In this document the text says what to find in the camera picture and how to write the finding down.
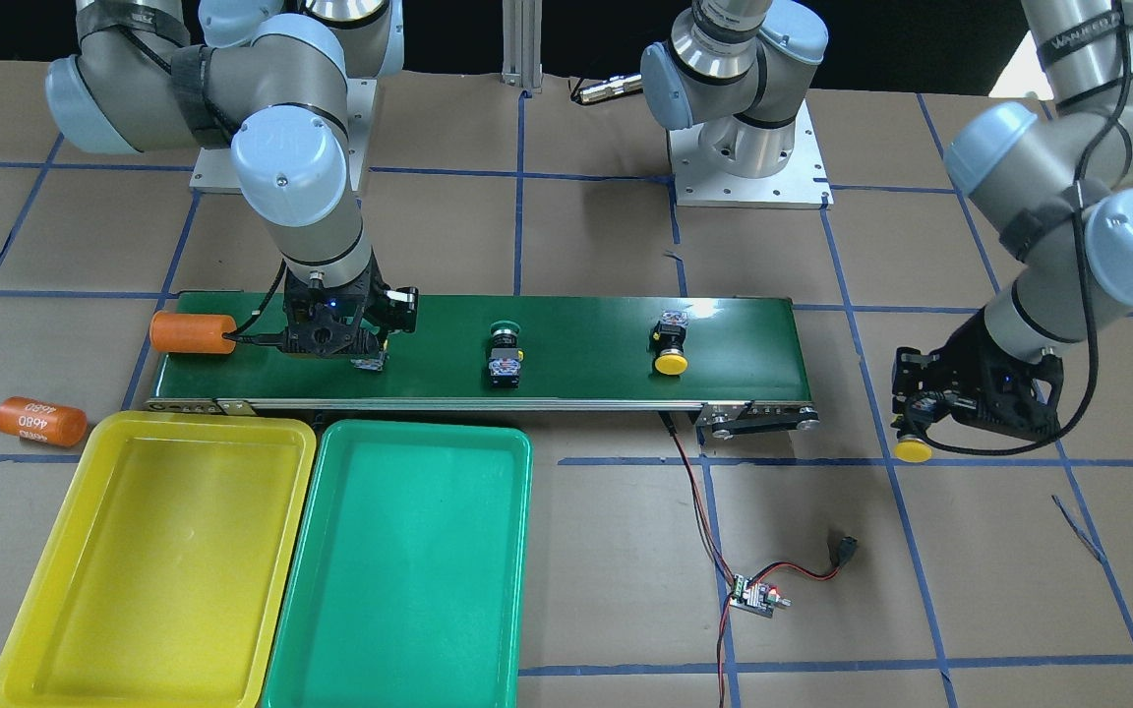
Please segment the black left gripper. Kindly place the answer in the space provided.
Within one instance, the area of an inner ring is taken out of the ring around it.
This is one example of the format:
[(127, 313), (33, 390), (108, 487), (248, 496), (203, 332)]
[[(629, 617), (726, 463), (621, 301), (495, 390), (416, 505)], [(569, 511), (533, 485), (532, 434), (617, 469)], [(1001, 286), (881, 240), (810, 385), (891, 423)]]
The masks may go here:
[(953, 335), (947, 346), (923, 355), (898, 348), (893, 364), (893, 413), (917, 423), (949, 416), (973, 429), (1015, 440), (1051, 440), (1060, 430), (1056, 404), (1064, 385), (1064, 362), (1043, 351), (1036, 362), (1021, 360), (983, 329)]

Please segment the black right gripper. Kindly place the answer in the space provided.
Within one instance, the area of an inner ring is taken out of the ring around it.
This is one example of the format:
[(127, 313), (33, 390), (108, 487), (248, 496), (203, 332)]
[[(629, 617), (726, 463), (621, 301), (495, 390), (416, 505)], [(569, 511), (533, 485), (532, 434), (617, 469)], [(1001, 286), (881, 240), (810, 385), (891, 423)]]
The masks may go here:
[(419, 290), (414, 285), (390, 288), (377, 265), (363, 270), (359, 278), (333, 288), (310, 285), (292, 270), (286, 274), (283, 308), (291, 306), (303, 319), (306, 302), (332, 301), (337, 316), (358, 322), (381, 336), (417, 329)]

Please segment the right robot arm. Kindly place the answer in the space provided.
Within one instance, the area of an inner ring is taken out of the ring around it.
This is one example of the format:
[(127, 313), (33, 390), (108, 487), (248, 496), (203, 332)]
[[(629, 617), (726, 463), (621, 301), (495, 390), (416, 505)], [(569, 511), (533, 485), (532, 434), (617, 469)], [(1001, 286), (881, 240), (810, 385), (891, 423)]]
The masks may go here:
[(59, 130), (103, 155), (225, 148), (280, 253), (289, 355), (380, 355), (409, 334), (418, 291), (382, 278), (350, 185), (349, 85), (400, 71), (399, 1), (80, 1), (78, 52), (49, 63)]

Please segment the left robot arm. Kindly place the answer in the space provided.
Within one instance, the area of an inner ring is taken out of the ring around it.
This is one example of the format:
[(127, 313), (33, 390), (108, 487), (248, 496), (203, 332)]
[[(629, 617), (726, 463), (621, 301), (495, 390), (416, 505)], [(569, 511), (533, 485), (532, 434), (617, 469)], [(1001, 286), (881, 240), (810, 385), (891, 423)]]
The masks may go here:
[[(1026, 1), (1036, 54), (1056, 100), (1050, 121), (991, 106), (944, 152), (949, 181), (997, 229), (1022, 272), (943, 346), (898, 348), (898, 446), (929, 443), (944, 418), (1036, 449), (1058, 423), (1062, 355), (1133, 310), (1133, 1)], [(697, 127), (712, 165), (765, 178), (784, 165), (828, 29), (796, 1), (695, 1), (644, 49), (644, 99), (670, 131)]]

